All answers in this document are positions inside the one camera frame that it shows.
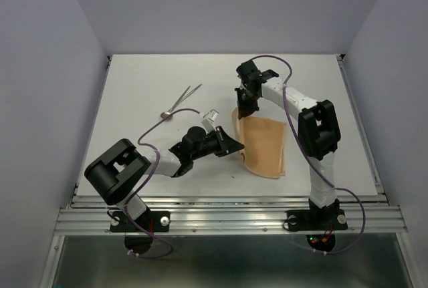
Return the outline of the orange cloth napkin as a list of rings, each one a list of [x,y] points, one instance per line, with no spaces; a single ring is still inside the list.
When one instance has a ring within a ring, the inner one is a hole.
[[[239,151],[244,166],[263,178],[279,179],[284,176],[287,124],[253,116],[238,118],[238,114],[238,109],[234,109],[231,118],[235,137],[244,145],[244,149]]]

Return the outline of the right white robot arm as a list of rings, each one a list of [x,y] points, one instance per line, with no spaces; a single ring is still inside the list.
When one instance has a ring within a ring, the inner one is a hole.
[[[258,101],[265,99],[283,109],[288,120],[295,119],[297,126],[290,125],[296,143],[310,166],[310,205],[309,223],[322,228],[332,220],[329,208],[337,201],[333,183],[334,153],[341,139],[340,128],[334,105],[329,100],[317,101],[294,88],[288,83],[293,69],[283,61],[289,74],[282,79],[272,69],[261,71],[253,57],[240,64],[237,76],[240,86],[237,94],[236,118],[242,122],[259,111]]]

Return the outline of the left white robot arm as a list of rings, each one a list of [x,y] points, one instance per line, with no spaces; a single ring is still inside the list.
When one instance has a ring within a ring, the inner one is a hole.
[[[134,193],[134,187],[144,175],[182,177],[193,168],[195,160],[212,154],[223,157],[244,148],[220,126],[210,132],[193,126],[172,148],[154,149],[150,156],[143,156],[130,140],[123,138],[89,164],[84,176],[107,205],[121,210],[126,214],[126,223],[140,231],[148,225],[149,208]]]

